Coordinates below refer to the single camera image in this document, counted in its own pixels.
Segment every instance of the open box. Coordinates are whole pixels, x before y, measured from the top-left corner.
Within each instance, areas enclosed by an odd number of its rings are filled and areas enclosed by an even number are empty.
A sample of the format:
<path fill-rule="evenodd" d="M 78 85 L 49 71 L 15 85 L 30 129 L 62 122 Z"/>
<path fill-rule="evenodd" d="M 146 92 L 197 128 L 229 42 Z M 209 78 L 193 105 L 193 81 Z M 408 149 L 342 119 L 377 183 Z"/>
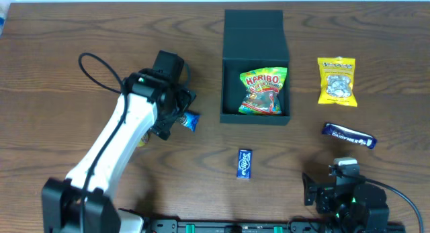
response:
<path fill-rule="evenodd" d="M 290 69 L 278 94 L 281 115 L 245 115 L 239 107 L 246 87 L 241 73 L 265 67 L 286 67 L 290 61 L 282 11 L 226 10 L 222 58 L 220 122 L 284 126 L 290 120 Z"/>

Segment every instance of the green clip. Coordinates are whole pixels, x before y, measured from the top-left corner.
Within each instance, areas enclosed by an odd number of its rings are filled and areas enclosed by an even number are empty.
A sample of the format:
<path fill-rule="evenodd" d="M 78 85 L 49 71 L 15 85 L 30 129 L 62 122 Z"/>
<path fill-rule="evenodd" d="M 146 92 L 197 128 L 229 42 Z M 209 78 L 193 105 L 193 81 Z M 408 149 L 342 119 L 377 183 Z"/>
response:
<path fill-rule="evenodd" d="M 185 227 L 185 233 L 194 233 L 196 231 L 196 226 L 194 226 L 193 224 L 188 224 Z"/>
<path fill-rule="evenodd" d="M 273 229 L 275 230 L 275 233 L 282 233 L 284 231 L 282 226 L 275 226 Z"/>

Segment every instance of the blue wrapper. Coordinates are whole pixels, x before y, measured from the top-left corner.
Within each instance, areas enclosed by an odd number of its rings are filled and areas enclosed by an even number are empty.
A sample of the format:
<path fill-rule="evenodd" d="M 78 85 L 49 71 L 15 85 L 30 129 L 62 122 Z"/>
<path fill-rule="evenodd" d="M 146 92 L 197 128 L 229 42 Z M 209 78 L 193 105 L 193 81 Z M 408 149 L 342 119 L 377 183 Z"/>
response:
<path fill-rule="evenodd" d="M 357 132 L 355 130 L 351 130 L 349 128 L 332 123 L 326 123 L 324 129 L 322 129 L 322 133 L 324 135 L 335 136 L 348 142 L 364 145 L 370 149 L 373 149 L 377 142 L 376 138 L 370 136 L 369 134 Z"/>
<path fill-rule="evenodd" d="M 194 132 L 196 130 L 197 123 L 199 122 L 199 118 L 200 115 L 186 111 L 183 116 L 177 120 L 177 122 Z"/>
<path fill-rule="evenodd" d="M 247 149 L 239 150 L 239 159 L 237 163 L 237 174 L 238 179 L 250 179 L 251 178 L 251 161 L 253 158 L 253 151 Z"/>

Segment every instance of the table surface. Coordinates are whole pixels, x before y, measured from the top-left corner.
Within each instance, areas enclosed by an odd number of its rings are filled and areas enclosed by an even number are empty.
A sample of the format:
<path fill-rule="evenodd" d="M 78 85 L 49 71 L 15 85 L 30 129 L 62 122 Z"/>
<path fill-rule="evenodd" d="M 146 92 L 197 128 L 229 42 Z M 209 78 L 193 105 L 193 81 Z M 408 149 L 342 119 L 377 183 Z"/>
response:
<path fill-rule="evenodd" d="M 287 126 L 220 124 L 225 9 L 282 9 L 291 54 Z M 326 175 L 352 156 L 363 175 L 408 195 L 430 227 L 430 6 L 428 3 L 14 3 L 0 39 L 0 232 L 41 232 L 40 192 L 64 179 L 109 120 L 118 95 L 77 64 L 92 52 L 121 77 L 177 52 L 191 67 L 193 134 L 174 125 L 128 164 L 116 207 L 184 220 L 317 218 L 303 206 L 302 171 Z M 356 58 L 358 107 L 319 105 L 316 58 Z M 90 58 L 88 71 L 116 87 Z M 373 134 L 375 149 L 321 135 L 325 122 Z M 253 178 L 236 179 L 252 148 Z M 390 220 L 418 232 L 409 205 L 387 192 Z"/>

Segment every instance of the yellow snack bag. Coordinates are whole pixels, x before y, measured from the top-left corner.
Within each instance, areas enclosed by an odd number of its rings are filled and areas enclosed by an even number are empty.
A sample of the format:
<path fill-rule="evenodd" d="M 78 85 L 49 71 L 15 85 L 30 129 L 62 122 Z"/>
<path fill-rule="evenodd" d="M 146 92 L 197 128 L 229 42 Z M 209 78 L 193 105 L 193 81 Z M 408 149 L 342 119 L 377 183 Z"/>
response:
<path fill-rule="evenodd" d="M 321 95 L 318 103 L 357 107 L 352 93 L 355 58 L 318 58 L 321 76 Z"/>

